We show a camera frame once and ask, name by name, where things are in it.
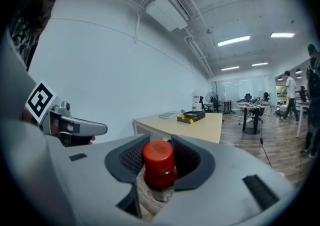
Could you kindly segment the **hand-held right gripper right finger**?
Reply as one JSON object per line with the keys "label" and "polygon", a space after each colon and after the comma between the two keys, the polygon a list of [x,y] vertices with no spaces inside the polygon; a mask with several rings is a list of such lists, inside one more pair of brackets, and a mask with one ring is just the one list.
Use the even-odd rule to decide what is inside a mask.
{"label": "hand-held right gripper right finger", "polygon": [[285,176],[230,145],[173,135],[179,179],[157,226],[266,226],[294,191]]}

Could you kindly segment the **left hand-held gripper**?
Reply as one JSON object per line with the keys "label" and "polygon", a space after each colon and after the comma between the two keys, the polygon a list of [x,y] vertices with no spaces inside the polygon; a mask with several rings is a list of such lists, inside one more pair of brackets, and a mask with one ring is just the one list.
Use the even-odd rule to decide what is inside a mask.
{"label": "left hand-held gripper", "polygon": [[103,123],[72,118],[70,103],[62,101],[43,80],[36,84],[24,107],[24,121],[37,126],[45,135],[51,134],[51,119],[58,118],[73,124],[75,136],[101,136],[108,127]]}

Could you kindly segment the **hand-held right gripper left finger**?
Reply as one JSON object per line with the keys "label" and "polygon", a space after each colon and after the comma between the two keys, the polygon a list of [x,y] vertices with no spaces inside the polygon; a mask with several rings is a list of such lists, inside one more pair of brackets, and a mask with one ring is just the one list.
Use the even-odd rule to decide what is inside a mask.
{"label": "hand-held right gripper left finger", "polygon": [[77,226],[145,226],[137,191],[148,134],[65,147],[61,170]]}

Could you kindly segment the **person's left hand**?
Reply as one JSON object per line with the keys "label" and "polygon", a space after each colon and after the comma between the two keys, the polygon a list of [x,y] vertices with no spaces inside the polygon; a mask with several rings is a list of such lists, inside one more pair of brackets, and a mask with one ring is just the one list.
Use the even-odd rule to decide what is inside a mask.
{"label": "person's left hand", "polygon": [[92,145],[96,140],[95,136],[74,136],[71,134],[73,131],[74,125],[72,123],[58,118],[51,119],[51,135],[57,137],[65,147]]}

